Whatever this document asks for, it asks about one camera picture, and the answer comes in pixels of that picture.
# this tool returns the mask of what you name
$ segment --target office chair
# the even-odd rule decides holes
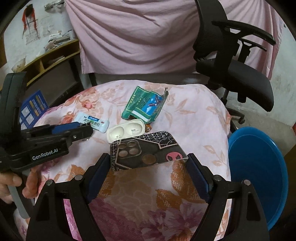
[[[266,48],[243,39],[247,35],[255,35],[271,45],[276,42],[273,36],[266,31],[250,24],[228,20],[226,13],[218,0],[195,0],[200,18],[200,30],[193,44],[196,71],[210,77],[207,87],[216,90],[225,88],[221,101],[226,106],[229,91],[237,93],[238,102],[245,103],[247,97],[260,105],[264,110],[271,111],[274,105],[274,96],[269,79],[244,64],[250,54],[250,49],[258,47],[263,51]],[[232,59],[239,50],[238,40],[242,42],[242,49],[238,60]],[[216,58],[206,59],[207,55],[217,51]],[[239,117],[239,124],[245,122],[244,114],[227,108],[230,115]],[[236,127],[231,121],[231,132]]]

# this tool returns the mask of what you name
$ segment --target blue plastic basin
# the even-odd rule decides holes
[[[268,135],[253,127],[238,129],[228,143],[231,180],[252,182],[270,230],[279,219],[288,194],[284,157]]]

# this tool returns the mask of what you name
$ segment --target floral bedsheet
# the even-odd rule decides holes
[[[230,180],[227,154],[230,115],[219,98],[203,85],[109,82],[49,109],[36,126],[70,123],[78,112],[109,119],[110,127],[123,123],[121,113],[137,85],[160,94],[165,87],[169,91],[160,115],[151,124],[152,132],[170,132],[185,153],[194,153],[214,174]],[[106,134],[98,131],[88,141],[74,142],[68,155],[39,167],[38,193],[48,179],[63,182],[83,174],[103,153],[110,152],[109,146]],[[81,240],[70,203],[65,204],[73,238]],[[107,241],[188,241],[207,208],[179,161],[109,171],[98,197],[89,206]],[[229,201],[217,240],[225,233],[230,206]],[[29,220],[23,220],[17,210],[14,218],[25,238]]]

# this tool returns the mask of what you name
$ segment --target hand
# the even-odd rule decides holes
[[[34,198],[37,196],[37,183],[37,167],[33,167],[27,178],[26,187],[22,191],[24,197]],[[21,184],[22,179],[17,174],[12,172],[0,173],[0,198],[8,204],[12,203],[13,199],[9,193],[7,185],[18,187]]]

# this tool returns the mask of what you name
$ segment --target chair backrest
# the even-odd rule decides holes
[[[218,0],[195,0],[195,3],[200,18],[200,29],[193,44],[196,51],[194,59],[197,61],[221,48],[222,32],[212,21],[227,20],[227,16]]]

